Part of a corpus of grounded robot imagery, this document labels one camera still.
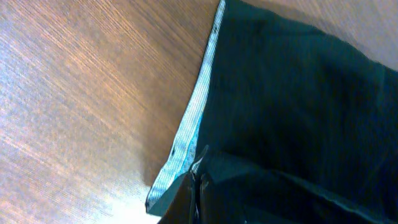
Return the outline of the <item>black shorts with white stripe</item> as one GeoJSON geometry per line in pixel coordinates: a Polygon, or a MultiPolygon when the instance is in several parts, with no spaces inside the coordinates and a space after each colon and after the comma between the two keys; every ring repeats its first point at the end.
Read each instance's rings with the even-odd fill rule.
{"type": "Polygon", "coordinates": [[[397,72],[314,26],[221,1],[161,223],[396,223],[397,72]]]}

